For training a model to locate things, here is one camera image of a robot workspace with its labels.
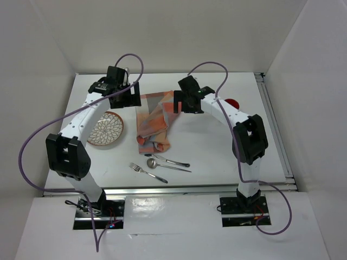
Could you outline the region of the orange checked cloth placemat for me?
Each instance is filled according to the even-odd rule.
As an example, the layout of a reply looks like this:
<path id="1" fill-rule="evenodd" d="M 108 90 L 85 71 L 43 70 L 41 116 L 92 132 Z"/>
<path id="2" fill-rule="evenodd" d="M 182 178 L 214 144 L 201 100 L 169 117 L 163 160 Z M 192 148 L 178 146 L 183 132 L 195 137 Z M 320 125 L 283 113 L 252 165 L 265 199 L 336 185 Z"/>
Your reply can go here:
<path id="1" fill-rule="evenodd" d="M 143 94 L 136 107 L 136 141 L 140 154 L 163 153 L 170 147 L 168 131 L 179 116 L 174 112 L 174 91 Z"/>

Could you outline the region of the red mug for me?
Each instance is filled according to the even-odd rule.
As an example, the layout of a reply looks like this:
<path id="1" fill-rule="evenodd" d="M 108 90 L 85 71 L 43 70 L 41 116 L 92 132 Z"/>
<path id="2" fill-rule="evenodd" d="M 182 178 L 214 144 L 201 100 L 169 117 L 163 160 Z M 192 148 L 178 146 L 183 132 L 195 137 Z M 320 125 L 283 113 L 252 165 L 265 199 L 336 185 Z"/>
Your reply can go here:
<path id="1" fill-rule="evenodd" d="M 227 102 L 228 104 L 230 104 L 231 106 L 233 106 L 237 110 L 240 109 L 240 104 L 234 99 L 225 99 L 225 102 Z"/>

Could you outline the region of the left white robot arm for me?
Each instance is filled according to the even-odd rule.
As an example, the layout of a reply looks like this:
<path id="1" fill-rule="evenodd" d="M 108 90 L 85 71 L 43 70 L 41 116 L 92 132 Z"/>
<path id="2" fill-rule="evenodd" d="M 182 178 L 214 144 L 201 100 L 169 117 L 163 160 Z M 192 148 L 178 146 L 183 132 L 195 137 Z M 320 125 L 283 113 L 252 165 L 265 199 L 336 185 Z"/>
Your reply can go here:
<path id="1" fill-rule="evenodd" d="M 127 68 L 110 66 L 106 76 L 89 87 L 83 104 L 85 109 L 60 133 L 46 138 L 49 168 L 87 195 L 87 208 L 95 216 L 103 215 L 109 203 L 105 191 L 90 173 L 91 159 L 85 147 L 93 128 L 107 110 L 140 106 L 139 84 L 130 91 L 128 76 Z"/>

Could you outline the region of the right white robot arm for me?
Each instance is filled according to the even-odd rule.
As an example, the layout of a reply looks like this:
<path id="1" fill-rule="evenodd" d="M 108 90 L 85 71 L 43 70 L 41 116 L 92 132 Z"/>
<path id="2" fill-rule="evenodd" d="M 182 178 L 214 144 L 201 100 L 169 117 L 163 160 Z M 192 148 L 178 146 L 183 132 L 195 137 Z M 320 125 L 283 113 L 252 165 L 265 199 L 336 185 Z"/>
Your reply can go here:
<path id="1" fill-rule="evenodd" d="M 210 87 L 201 88 L 192 76 L 185 77 L 178 84 L 180 90 L 174 91 L 173 100 L 175 113 L 178 113 L 179 107 L 184 113 L 206 112 L 229 127 L 240 178 L 236 205 L 240 211 L 249 212 L 260 198 L 260 163 L 268 148 L 262 118 L 238 110 L 220 99 Z"/>

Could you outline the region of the floral patterned ceramic plate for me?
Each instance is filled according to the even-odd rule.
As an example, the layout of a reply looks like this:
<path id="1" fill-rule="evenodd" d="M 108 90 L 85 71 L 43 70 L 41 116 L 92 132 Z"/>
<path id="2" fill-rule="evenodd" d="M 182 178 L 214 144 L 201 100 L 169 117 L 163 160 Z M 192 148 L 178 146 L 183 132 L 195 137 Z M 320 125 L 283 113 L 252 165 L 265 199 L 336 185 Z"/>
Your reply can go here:
<path id="1" fill-rule="evenodd" d="M 121 116 L 115 112 L 106 111 L 92 129 L 87 143 L 95 147 L 113 145 L 122 135 L 125 124 Z"/>

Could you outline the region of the silver table knife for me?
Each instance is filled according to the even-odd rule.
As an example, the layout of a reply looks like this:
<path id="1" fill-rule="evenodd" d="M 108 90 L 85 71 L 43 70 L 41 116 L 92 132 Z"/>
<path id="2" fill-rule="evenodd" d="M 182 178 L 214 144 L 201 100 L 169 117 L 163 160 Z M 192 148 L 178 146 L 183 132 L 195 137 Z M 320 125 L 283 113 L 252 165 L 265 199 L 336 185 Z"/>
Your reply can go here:
<path id="1" fill-rule="evenodd" d="M 178 166 L 182 166 L 182 167 L 190 167 L 190 164 L 188 163 L 183 163 L 183 162 L 177 162 L 177 161 L 173 161 L 173 160 L 169 160 L 169 159 L 166 159 L 160 155 L 155 155 L 155 154 L 150 154 L 150 153 L 147 153 L 147 154 L 144 154 L 146 157 L 149 157 L 149 158 L 153 158 L 153 159 L 157 159 L 157 160 L 160 160 L 160 161 L 163 161 L 163 162 L 166 162 L 166 163 L 170 163 L 170 164 L 173 164 L 173 165 L 178 165 Z"/>

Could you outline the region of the silver spoon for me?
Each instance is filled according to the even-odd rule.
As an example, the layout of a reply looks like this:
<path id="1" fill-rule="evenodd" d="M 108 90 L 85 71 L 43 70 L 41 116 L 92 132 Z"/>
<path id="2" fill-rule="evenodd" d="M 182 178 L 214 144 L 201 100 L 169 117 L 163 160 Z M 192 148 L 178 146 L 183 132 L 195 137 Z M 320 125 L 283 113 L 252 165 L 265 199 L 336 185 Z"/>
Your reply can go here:
<path id="1" fill-rule="evenodd" d="M 149 168 L 151 169 L 155 169 L 157 167 L 163 167 L 163 168 L 169 168 L 171 170 L 177 170 L 177 171 L 183 171 L 183 172 L 190 172 L 189 170 L 184 170 L 182 168 L 178 168 L 178 167 L 174 167 L 174 166 L 168 166 L 168 165 L 162 165 L 162 164 L 159 164 L 158 162 L 156 162 L 154 159 L 152 158 L 149 158 L 147 161 L 146 161 L 146 164 Z"/>

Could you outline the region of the silver fork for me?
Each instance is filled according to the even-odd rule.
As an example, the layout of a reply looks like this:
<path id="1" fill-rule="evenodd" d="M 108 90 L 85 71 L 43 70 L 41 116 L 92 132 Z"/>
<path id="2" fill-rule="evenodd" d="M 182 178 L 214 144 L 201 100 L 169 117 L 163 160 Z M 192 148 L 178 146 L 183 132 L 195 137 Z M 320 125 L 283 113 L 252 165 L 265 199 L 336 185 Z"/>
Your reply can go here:
<path id="1" fill-rule="evenodd" d="M 159 176 L 156 176 L 156 175 L 154 175 L 154 174 L 152 174 L 152 173 L 149 173 L 149 172 L 143 170 L 140 166 L 138 166 L 138 165 L 136 165 L 136 164 L 134 164 L 134 163 L 132 163 L 132 162 L 129 164 L 129 167 L 132 168 L 134 171 L 136 171 L 136 172 L 138 172 L 138 173 L 145 173 L 145 174 L 147 174 L 147 175 L 149 175 L 149 176 L 155 178 L 156 180 L 159 180 L 159 181 L 162 182 L 162 183 L 165 183 L 165 184 L 168 183 L 168 181 L 167 181 L 166 179 L 161 178 L 161 177 L 159 177 Z"/>

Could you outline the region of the aluminium frame rail front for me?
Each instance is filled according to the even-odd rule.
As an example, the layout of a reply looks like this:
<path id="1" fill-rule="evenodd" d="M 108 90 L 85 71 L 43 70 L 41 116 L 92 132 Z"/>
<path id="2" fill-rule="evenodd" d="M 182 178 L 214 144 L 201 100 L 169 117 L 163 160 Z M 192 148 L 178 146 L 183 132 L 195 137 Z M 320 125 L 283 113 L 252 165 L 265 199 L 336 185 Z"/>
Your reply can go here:
<path id="1" fill-rule="evenodd" d="M 274 184 L 278 189 L 291 192 L 298 191 L 294 179 L 286 179 L 287 182 Z M 145 194 L 200 194 L 200 193 L 233 193 L 236 192 L 237 185 L 195 185 L 195 186 L 155 186 L 155 187 L 121 187 L 121 188 L 104 188 L 105 193 L 109 196 L 125 196 L 129 194 L 145 195 Z M 261 191 L 275 191 L 274 188 L 261 185 Z M 44 196 L 71 196 L 72 192 L 45 192 Z"/>

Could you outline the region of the aluminium frame rail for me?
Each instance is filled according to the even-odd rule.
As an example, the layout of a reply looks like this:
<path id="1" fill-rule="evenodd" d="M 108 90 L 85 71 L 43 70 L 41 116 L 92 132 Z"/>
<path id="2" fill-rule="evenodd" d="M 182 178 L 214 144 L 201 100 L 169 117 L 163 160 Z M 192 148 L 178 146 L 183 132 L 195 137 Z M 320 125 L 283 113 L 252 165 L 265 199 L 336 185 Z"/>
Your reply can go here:
<path id="1" fill-rule="evenodd" d="M 291 192 L 298 191 L 294 179 L 286 179 L 287 182 L 274 184 L 278 189 Z M 121 188 L 104 188 L 105 193 L 109 196 L 125 196 L 129 194 L 145 195 L 145 194 L 200 194 L 200 193 L 233 193 L 236 192 L 237 185 L 195 185 L 195 186 L 155 186 L 155 187 L 121 187 Z M 274 188 L 261 185 L 261 191 L 275 191 Z M 72 192 L 45 192 L 44 196 L 71 196 Z"/>
<path id="2" fill-rule="evenodd" d="M 296 185 L 294 175 L 292 173 L 292 169 L 290 167 L 290 163 L 288 160 L 287 153 L 285 151 L 284 143 L 282 141 L 279 127 L 277 124 L 277 120 L 275 118 L 273 106 L 271 104 L 268 91 L 265 85 L 265 74 L 264 73 L 254 73 L 256 83 L 258 85 L 258 89 L 262 98 L 262 102 L 265 107 L 265 111 L 268 117 L 269 125 L 272 131 L 272 134 L 274 136 L 274 142 L 277 148 L 277 152 L 279 153 L 279 158 L 281 161 L 281 165 L 284 169 L 284 175 L 285 178 L 287 179 L 287 183 L 291 183 Z"/>

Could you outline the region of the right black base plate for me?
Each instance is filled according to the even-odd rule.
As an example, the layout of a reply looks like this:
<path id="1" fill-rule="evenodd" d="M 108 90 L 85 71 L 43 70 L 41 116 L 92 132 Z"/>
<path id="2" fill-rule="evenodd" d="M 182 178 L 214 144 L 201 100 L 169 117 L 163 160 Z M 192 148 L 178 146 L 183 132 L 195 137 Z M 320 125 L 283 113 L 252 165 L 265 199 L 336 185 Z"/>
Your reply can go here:
<path id="1" fill-rule="evenodd" d="M 261 196 L 249 207 L 243 207 L 237 197 L 220 197 L 220 210 L 223 215 L 269 213 L 265 196 Z"/>

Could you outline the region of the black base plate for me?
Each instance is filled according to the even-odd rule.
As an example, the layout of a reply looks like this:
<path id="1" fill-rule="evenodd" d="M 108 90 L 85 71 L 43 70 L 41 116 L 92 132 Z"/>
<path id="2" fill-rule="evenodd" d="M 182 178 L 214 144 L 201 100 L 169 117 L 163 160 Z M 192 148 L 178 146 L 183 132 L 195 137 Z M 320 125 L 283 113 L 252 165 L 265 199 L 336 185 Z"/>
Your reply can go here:
<path id="1" fill-rule="evenodd" d="M 237 197 L 220 197 L 220 210 L 223 215 L 269 213 L 265 196 L 261 196 L 249 207 L 243 207 Z"/>
<path id="2" fill-rule="evenodd" d="M 79 199 L 77 203 L 75 216 L 77 218 L 91 217 L 89 205 L 86 200 Z M 124 216 L 125 201 L 124 200 L 104 200 L 102 203 L 91 203 L 92 213 L 94 217 L 117 218 Z"/>

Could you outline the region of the aluminium frame rail right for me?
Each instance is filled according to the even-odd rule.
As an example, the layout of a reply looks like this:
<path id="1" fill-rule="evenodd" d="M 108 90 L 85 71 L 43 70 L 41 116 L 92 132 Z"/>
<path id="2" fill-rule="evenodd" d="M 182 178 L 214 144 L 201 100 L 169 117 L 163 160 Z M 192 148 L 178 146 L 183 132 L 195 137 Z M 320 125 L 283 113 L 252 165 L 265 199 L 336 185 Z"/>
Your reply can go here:
<path id="1" fill-rule="evenodd" d="M 271 104 L 268 91 L 265 85 L 265 74 L 264 73 L 254 73 L 256 83 L 258 85 L 258 89 L 262 98 L 262 102 L 265 107 L 265 111 L 268 117 L 269 125 L 272 131 L 272 134 L 274 136 L 274 142 L 277 148 L 277 152 L 279 153 L 279 158 L 281 161 L 281 165 L 284 169 L 284 175 L 285 178 L 287 179 L 287 183 L 291 183 L 296 185 L 294 175 L 292 173 L 292 169 L 290 167 L 290 163 L 288 160 L 287 153 L 285 151 L 284 143 L 282 141 L 279 127 L 277 124 L 277 120 L 275 118 L 273 106 Z"/>

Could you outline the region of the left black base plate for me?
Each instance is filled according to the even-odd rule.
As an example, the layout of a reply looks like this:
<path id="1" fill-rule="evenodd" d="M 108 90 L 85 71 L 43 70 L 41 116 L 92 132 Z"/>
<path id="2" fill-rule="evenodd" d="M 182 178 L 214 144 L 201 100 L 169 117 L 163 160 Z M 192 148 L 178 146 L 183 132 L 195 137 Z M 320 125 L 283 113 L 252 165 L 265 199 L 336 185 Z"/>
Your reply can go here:
<path id="1" fill-rule="evenodd" d="M 77 203 L 75 216 L 77 218 L 91 217 L 89 205 L 86 200 L 79 199 Z M 104 200 L 102 203 L 91 203 L 92 213 L 94 217 L 117 218 L 124 216 L 125 201 L 124 200 Z"/>

